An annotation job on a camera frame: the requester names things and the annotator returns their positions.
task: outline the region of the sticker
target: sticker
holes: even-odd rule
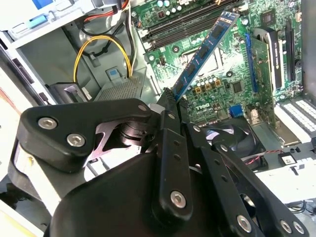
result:
[[[282,157],[282,160],[283,162],[286,164],[286,165],[289,165],[289,164],[295,164],[295,160],[292,156],[286,156],[286,157]]]

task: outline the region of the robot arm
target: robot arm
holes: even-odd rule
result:
[[[84,181],[89,160],[130,145],[141,153]],[[225,141],[207,143],[168,89],[151,108],[128,99],[28,109],[16,146],[12,182],[45,204],[57,197],[50,237],[309,236]]]

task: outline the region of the metal screw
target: metal screw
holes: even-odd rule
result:
[[[301,227],[300,224],[298,224],[296,221],[293,221],[293,225],[299,233],[301,233],[302,235],[304,234],[304,229]]]
[[[222,148],[222,150],[223,150],[224,152],[227,152],[227,151],[228,151],[227,147],[225,147],[225,146],[222,145],[222,144],[221,144],[221,148]]]
[[[85,144],[85,139],[80,134],[72,133],[67,136],[67,142],[72,147],[82,147]]]
[[[176,117],[173,116],[172,114],[168,114],[168,116],[169,116],[170,118],[172,118],[172,119],[175,119],[175,118],[176,118]]]
[[[57,127],[57,122],[52,118],[40,118],[38,121],[38,124],[41,128],[48,129],[48,130],[51,130]]]
[[[147,110],[146,107],[143,106],[143,105],[139,105],[138,108],[141,109],[142,111],[146,111]]]
[[[187,204],[185,197],[178,191],[173,191],[170,195],[172,203],[178,208],[184,208]]]
[[[195,131],[201,132],[201,129],[198,126],[194,125],[193,128],[194,128]]]
[[[247,233],[250,233],[251,232],[251,224],[250,222],[242,215],[239,215],[237,217],[237,221],[238,221],[238,224],[239,226],[244,230],[246,231]]]
[[[292,233],[291,227],[285,221],[281,220],[280,223],[286,232],[288,232],[289,234]]]

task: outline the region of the blue ram module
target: blue ram module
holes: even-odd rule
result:
[[[251,39],[250,39],[249,34],[245,34],[245,37],[246,37],[247,58],[248,58],[248,63],[249,63],[252,90],[253,90],[253,92],[257,93],[258,86],[257,86],[257,81],[256,81],[256,77],[255,77],[255,71],[254,71],[253,61],[252,61],[252,56],[251,56]]]
[[[186,68],[174,84],[173,92],[176,102],[179,102],[181,97],[186,93],[198,72],[213,54],[218,44],[222,41],[228,30],[235,24],[238,18],[238,14],[227,11],[222,12],[205,40],[197,49],[191,61],[187,64]]]

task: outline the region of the cooling fan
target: cooling fan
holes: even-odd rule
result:
[[[221,121],[202,130],[210,145],[224,141],[238,158],[252,157],[266,150],[244,117]]]

